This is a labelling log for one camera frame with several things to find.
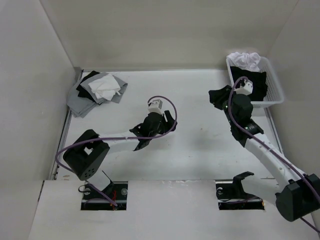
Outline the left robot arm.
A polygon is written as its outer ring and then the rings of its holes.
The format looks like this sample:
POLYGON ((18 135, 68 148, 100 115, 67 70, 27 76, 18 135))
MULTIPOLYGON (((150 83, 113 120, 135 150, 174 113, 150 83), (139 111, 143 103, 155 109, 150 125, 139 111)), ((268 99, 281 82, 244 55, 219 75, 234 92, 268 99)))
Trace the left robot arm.
POLYGON ((134 152, 147 147, 160 135, 173 132, 177 121, 166 110, 164 114, 151 112, 144 121, 127 132, 102 136, 94 130, 86 130, 77 140, 77 146, 66 150, 63 159, 81 181, 86 181, 100 199, 112 195, 112 181, 101 165, 107 155, 134 152))

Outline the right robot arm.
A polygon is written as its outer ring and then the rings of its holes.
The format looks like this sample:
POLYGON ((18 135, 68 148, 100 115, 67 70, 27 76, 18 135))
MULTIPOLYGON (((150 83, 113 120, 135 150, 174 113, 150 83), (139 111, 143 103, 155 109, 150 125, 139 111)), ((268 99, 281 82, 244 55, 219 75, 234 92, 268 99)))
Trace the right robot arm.
POLYGON ((231 94, 225 114, 234 138, 271 173, 275 183, 239 180, 232 185, 238 198, 248 193, 273 204, 280 215, 293 222, 319 210, 320 179, 305 174, 274 148, 263 130, 252 120, 253 106, 248 96, 231 94))

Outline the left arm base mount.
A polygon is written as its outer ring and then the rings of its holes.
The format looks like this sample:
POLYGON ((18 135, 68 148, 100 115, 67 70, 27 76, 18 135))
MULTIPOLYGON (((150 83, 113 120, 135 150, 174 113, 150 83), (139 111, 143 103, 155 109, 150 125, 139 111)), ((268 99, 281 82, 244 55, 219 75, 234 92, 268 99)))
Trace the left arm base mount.
POLYGON ((82 211, 125 211, 127 209, 128 188, 127 181, 116 181, 110 183, 102 191, 117 204, 115 206, 86 182, 78 188, 78 192, 82 194, 80 209, 82 211))

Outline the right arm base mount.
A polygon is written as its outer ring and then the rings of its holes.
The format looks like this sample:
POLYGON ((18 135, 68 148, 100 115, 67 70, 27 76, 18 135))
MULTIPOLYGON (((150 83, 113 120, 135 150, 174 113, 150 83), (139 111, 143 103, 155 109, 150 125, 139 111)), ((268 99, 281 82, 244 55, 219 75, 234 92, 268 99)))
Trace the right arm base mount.
POLYGON ((253 176, 246 171, 233 177, 232 180, 218 180, 215 182, 218 208, 221 211, 236 210, 264 210, 264 202, 261 198, 246 193, 242 186, 242 180, 253 176))

